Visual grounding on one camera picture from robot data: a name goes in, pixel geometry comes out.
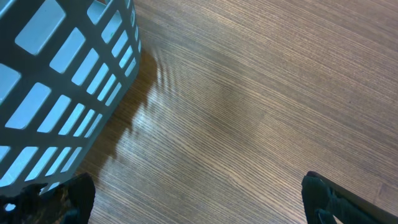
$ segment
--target perforated plastic panel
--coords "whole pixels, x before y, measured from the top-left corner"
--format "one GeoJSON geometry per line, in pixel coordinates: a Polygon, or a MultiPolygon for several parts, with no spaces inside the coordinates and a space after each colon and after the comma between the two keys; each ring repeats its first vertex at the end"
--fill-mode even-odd
{"type": "Polygon", "coordinates": [[[132,0],[0,1],[0,194],[72,176],[140,52],[132,0]]]}

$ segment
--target brown wooden surface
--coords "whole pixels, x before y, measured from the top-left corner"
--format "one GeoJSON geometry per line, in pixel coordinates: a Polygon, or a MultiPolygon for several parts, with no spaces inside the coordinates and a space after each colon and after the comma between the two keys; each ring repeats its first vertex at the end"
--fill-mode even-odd
{"type": "Polygon", "coordinates": [[[305,223],[314,170],[398,215],[398,3],[136,0],[92,223],[305,223]]]}

